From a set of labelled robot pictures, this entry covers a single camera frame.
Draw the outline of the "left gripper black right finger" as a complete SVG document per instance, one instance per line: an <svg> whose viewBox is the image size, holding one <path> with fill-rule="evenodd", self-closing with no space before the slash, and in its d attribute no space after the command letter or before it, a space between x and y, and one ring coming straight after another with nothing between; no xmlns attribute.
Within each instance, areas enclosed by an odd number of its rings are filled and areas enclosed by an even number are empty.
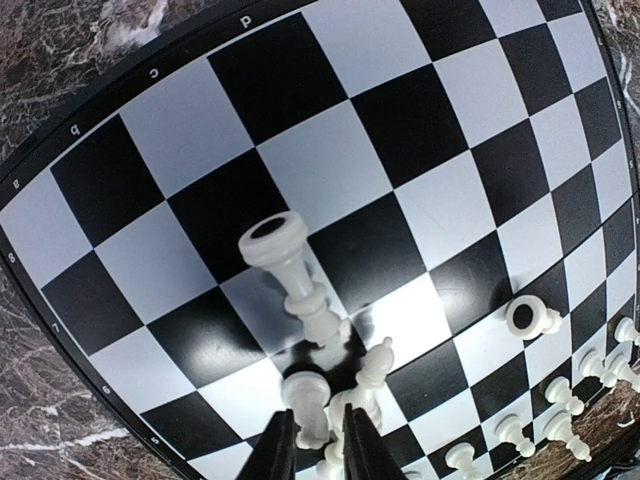
<svg viewBox="0 0 640 480"><path fill-rule="evenodd" d="M343 417L344 471L347 479L402 479L394 461L369 415L347 404Z"/></svg>

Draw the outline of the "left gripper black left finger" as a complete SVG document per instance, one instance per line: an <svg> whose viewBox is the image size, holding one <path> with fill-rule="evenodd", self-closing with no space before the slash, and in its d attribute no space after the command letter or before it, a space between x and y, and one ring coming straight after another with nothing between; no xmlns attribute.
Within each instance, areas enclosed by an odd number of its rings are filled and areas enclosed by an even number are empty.
<svg viewBox="0 0 640 480"><path fill-rule="evenodd" d="M296 473L296 431L291 409L275 412L242 468L242 480L290 480Z"/></svg>

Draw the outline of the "white chess queen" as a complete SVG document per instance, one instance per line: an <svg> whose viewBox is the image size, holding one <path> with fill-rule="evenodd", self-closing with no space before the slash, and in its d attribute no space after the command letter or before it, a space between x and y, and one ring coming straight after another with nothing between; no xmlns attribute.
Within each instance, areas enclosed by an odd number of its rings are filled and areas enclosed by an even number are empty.
<svg viewBox="0 0 640 480"><path fill-rule="evenodd" d="M345 405L351 398L352 390L337 393L328 407L328 420L332 441L324 449L324 459L316 465L316 474L320 479L344 478L344 429Z"/></svg>

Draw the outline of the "white chess king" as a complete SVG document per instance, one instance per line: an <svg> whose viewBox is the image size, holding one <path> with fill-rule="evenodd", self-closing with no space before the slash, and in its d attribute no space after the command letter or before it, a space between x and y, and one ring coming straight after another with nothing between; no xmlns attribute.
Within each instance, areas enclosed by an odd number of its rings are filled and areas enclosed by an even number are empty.
<svg viewBox="0 0 640 480"><path fill-rule="evenodd" d="M308 227L292 210L250 227L238 240L244 262L273 276L286 292L284 309L303 327L304 338L320 347L341 337L342 319L330 309L327 291L312 280L303 258Z"/></svg>

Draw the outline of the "black and white chessboard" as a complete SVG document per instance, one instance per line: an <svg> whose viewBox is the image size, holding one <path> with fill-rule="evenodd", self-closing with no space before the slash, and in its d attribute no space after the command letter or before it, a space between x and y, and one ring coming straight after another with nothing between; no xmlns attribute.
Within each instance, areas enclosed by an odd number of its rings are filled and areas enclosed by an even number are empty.
<svg viewBox="0 0 640 480"><path fill-rule="evenodd" d="M451 479L544 445L546 385L637 350L638 183L609 52L584 1L252 1L197 15L92 86L1 176L1 257L69 362L182 479L231 479L283 381L378 401L397 463ZM238 240L283 211L343 321L320 347ZM562 316L522 340L506 310Z"/></svg>

